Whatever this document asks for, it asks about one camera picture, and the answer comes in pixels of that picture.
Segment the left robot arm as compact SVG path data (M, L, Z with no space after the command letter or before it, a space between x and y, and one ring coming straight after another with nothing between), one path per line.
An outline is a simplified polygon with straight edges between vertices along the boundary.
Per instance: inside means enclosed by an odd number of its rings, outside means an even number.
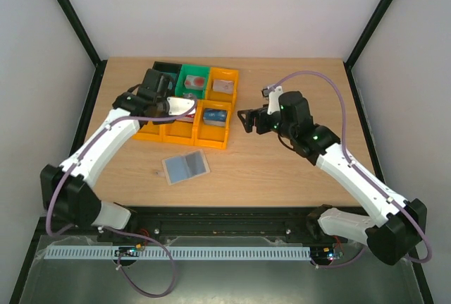
M58 166L48 164L42 169L39 177L50 236L57 234L51 228L53 217L84 229L101 226L121 230L127 226L130 210L100 200L94 186L115 153L150 119L167 120L168 98L174 88L171 75L149 69L140 84L116 98L104 122L75 153Z

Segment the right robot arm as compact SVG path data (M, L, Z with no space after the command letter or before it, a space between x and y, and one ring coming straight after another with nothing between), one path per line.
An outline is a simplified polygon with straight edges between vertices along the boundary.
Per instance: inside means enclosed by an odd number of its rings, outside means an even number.
M268 104L237 113L247 133L273 131L290 141L290 149L333 177L366 214L322 205L306 219L307 233L317 242L339 236L365 245L381 262L395 265L422 240L427 209L408 201L365 169L329 128L314 123L300 92L270 92Z

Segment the blue card stack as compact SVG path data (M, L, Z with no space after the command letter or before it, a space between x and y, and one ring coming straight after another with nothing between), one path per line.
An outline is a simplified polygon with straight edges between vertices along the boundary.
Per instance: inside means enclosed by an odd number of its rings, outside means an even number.
M204 110L202 119L204 124L208 126L225 127L227 117L228 112L226 110L207 108Z

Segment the white pink card stack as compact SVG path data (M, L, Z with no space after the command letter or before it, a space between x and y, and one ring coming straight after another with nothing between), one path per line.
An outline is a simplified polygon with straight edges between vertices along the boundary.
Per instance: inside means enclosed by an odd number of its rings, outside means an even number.
M212 85L214 92L225 93L231 95L234 90L234 82L232 80L214 80Z

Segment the white red card stack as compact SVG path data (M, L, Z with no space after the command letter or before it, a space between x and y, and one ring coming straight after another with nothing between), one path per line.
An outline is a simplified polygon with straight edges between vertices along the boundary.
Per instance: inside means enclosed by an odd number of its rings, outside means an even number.
M203 90L206 78L200 75L186 75L184 86L189 90Z

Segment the yellow bin front right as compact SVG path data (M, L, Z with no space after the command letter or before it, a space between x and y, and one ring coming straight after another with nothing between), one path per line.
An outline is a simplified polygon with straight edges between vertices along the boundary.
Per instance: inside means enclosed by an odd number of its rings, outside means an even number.
M206 109L226 111L227 114L225 125L215 126L205 124L204 112ZM205 99L198 101L193 124L194 145L198 147L210 147L221 150L226 149L228 145L232 110L232 104L230 102L218 102Z

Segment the yellow bin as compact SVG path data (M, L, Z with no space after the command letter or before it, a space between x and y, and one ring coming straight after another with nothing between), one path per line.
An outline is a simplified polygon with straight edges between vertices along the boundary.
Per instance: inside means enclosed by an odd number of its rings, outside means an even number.
M204 112L206 109L226 111L227 114L225 125L215 126L205 124ZM198 147L210 147L221 150L226 149L228 145L232 110L232 104L230 102L218 102L205 99L198 101L193 124L194 145Z
M235 104L239 77L238 70L211 67L205 99Z
M193 145L194 144L194 123L186 123L178 121L179 116L175 117L172 123L165 123L165 133L163 135L163 141L173 144L181 145Z
M151 142L162 142L163 135L165 133L165 125L156 125L149 122L144 125L135 135L133 135L133 140L143 140Z

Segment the yellow bin back right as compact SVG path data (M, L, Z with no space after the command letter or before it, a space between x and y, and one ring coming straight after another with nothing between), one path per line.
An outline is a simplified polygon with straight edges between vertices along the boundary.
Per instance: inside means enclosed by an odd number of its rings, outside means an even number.
M211 67L205 99L235 104L239 77L238 70Z

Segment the yellow bin front middle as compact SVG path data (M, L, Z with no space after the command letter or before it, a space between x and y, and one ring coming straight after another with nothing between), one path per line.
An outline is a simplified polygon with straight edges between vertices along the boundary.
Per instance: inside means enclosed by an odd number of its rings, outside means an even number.
M186 123L178 121L179 116L175 117L172 123L165 123L165 133L163 135L163 141L173 144L181 145L193 145L194 144L194 123Z

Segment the green storage bin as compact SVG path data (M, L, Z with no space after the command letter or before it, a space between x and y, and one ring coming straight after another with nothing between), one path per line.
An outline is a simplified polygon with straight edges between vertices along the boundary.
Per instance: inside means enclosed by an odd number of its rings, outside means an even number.
M195 66L183 64L180 72L180 77L178 78L177 84L175 86L175 95L177 97L184 97L187 94L193 94L198 99L204 99L206 94L206 86L209 79L210 68L207 66ZM189 90L184 86L184 80L186 75L200 75L206 78L206 83L203 90Z

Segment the black storage bin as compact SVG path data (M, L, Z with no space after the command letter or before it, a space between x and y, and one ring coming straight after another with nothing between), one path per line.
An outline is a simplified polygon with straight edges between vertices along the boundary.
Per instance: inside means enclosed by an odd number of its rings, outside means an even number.
M182 65L179 63L169 63L162 61L155 61L152 66L152 69L160 71L172 77L173 80L170 84L172 89L175 88L178 78L180 77L181 68Z

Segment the yellow bin front left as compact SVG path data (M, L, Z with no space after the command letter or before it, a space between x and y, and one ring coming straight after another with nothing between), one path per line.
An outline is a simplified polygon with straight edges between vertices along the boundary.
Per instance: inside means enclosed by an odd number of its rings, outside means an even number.
M133 140L143 140L151 142L162 142L163 135L165 133L165 125L156 125L149 122L144 125L135 135L133 135Z

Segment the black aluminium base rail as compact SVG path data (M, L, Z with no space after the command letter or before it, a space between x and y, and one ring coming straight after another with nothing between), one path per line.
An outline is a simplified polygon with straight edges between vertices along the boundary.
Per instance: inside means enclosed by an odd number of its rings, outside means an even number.
M131 207L125 232L160 243L182 237L262 237L286 243L320 245L348 242L342 233L313 237L309 214L315 207Z

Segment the black frame post left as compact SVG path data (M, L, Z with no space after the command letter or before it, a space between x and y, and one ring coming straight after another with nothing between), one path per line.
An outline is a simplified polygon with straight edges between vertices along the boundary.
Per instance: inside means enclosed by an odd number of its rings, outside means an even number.
M56 0L95 68L105 67L70 0Z

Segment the black frame post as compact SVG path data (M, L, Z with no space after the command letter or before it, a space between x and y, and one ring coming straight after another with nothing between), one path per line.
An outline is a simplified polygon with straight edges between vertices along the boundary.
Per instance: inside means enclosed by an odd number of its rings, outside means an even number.
M105 67L70 0L56 0L95 68Z
M351 71L353 69L393 1L394 0L379 0L373 13L371 14L371 17L360 34L359 39L344 63L346 71Z

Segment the black frame post right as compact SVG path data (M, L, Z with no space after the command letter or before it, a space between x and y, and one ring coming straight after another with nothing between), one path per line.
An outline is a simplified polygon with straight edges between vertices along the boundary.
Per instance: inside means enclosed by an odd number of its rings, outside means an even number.
M373 13L371 14L371 17L360 34L359 39L344 63L346 71L351 71L353 69L393 1L394 0L379 0Z

